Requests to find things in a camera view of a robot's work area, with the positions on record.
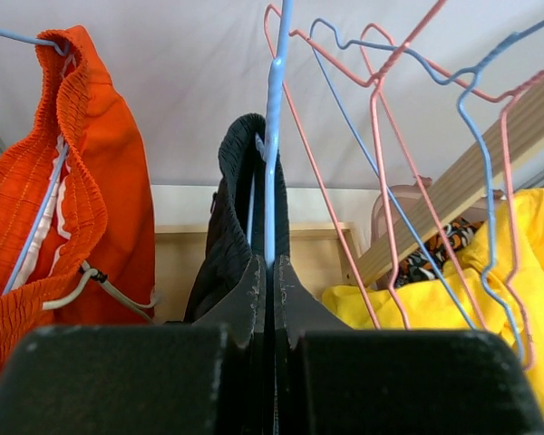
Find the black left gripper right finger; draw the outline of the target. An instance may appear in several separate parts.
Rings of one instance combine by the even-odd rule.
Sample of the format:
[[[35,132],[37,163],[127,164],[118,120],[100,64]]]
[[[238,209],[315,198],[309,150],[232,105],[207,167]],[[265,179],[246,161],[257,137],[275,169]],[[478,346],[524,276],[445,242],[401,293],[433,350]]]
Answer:
[[[275,264],[281,434],[544,434],[513,352],[472,330],[355,330]]]

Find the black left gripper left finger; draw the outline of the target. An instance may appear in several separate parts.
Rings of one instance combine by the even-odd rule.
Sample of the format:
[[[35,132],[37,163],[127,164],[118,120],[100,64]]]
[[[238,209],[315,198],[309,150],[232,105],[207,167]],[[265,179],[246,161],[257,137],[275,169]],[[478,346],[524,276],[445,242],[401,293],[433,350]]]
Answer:
[[[45,326],[0,376],[0,434],[261,434],[266,269],[194,324]]]

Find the camouflage orange black shorts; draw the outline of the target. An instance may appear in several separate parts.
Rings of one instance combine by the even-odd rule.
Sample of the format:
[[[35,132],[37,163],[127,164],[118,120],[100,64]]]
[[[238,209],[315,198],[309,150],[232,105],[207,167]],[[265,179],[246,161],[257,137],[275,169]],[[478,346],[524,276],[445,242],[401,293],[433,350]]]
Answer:
[[[448,239],[454,252],[467,247],[482,222],[470,222],[463,217],[455,218],[451,223],[442,227],[442,232]],[[399,263],[394,287],[399,288],[411,283],[434,280],[436,274],[433,267],[442,270],[443,265],[450,260],[450,255],[443,243],[441,234],[435,234],[423,243],[424,249],[418,248]]]

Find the yellow shorts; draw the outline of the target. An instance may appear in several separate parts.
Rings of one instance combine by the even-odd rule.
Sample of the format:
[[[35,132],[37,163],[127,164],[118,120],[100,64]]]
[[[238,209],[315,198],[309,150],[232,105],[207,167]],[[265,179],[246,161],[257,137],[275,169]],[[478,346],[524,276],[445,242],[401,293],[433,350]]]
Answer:
[[[488,284],[510,305],[518,325],[522,325],[523,321],[512,295],[517,294],[525,305],[535,356],[527,375],[544,413],[544,188],[518,191],[513,205],[516,208],[519,269],[509,281],[507,276],[512,269],[509,210],[507,205],[501,205],[495,211],[496,260],[489,272]],[[487,228],[481,226],[471,243],[457,253],[460,272],[448,262],[442,270],[443,281],[422,281],[397,289],[398,300],[403,304],[411,326],[439,329],[466,327],[464,314],[460,313],[446,292],[450,287],[469,317],[475,315],[468,299],[473,295],[490,331],[513,346],[514,332],[505,311],[482,287],[481,272],[490,262],[489,253]]]

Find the wooden clothes rack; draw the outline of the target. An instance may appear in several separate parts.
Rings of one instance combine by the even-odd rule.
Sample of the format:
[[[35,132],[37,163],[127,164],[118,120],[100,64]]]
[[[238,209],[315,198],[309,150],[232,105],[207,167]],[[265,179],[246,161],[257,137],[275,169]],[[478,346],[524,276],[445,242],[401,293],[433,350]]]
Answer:
[[[506,108],[504,117],[485,133],[495,182],[544,149],[544,76]],[[152,187],[156,234],[155,309],[158,321],[179,320],[204,258],[213,187]],[[427,189],[407,213],[419,237],[436,223],[446,223],[480,201],[484,193],[481,154],[471,146]],[[385,240],[369,246],[370,212],[378,191],[367,189],[292,188],[288,191],[291,262],[304,287],[319,297],[330,285],[349,282],[349,249],[364,281],[390,264]]]

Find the pink plastic basket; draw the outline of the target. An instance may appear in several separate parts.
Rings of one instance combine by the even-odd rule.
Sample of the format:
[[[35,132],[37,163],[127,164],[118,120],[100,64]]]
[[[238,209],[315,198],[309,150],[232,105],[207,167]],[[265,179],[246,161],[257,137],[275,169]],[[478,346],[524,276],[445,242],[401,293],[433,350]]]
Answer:
[[[391,187],[392,194],[389,196],[389,199],[396,199],[398,201],[397,204],[392,203],[390,205],[393,222],[397,222],[401,218],[399,215],[399,212],[401,210],[410,210],[417,203],[418,199],[423,196],[419,188],[420,185],[423,185],[425,188],[429,188],[432,185],[432,180],[427,177],[419,177],[419,179],[415,181],[415,183],[412,185],[396,185]],[[487,200],[485,198],[478,199],[470,208],[467,208],[462,214],[457,217],[463,217],[470,222],[482,222],[483,224],[488,218]],[[451,248],[448,239],[443,233],[436,232],[434,233],[434,235],[435,234],[442,235],[443,243],[446,246],[447,250]],[[424,245],[418,246],[416,249],[418,248],[424,249]]]

